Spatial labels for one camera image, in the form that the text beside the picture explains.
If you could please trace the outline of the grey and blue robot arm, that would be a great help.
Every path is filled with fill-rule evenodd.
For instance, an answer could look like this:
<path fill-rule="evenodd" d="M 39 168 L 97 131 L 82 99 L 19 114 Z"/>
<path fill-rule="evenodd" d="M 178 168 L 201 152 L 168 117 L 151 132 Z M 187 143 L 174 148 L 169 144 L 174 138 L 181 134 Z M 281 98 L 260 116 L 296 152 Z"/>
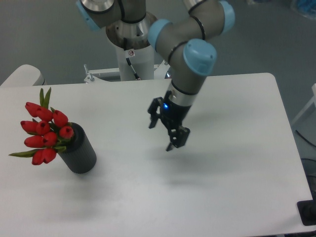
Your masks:
<path fill-rule="evenodd" d="M 143 0 L 79 0 L 77 8 L 92 30 L 105 28 L 109 40 L 125 50 L 151 46 L 172 69 L 164 97 L 148 108 L 150 128 L 160 120 L 170 138 L 167 150 L 185 145 L 190 130 L 182 125 L 217 59 L 212 37 L 235 24 L 233 7 L 224 0 L 186 0 L 189 18 L 174 24 L 153 21 Z"/>

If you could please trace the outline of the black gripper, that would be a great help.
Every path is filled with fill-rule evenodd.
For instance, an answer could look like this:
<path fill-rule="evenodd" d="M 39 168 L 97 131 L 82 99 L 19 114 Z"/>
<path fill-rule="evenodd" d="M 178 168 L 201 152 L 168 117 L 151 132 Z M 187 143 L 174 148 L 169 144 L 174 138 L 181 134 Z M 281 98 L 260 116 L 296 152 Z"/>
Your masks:
<path fill-rule="evenodd" d="M 171 151 L 173 148 L 180 148 L 186 144 L 190 134 L 190 129 L 182 125 L 191 106 L 180 106 L 170 100 L 163 100 L 162 97 L 154 98 L 148 108 L 150 114 L 149 128 L 154 128 L 158 119 L 168 130 L 170 143 L 166 151 Z"/>

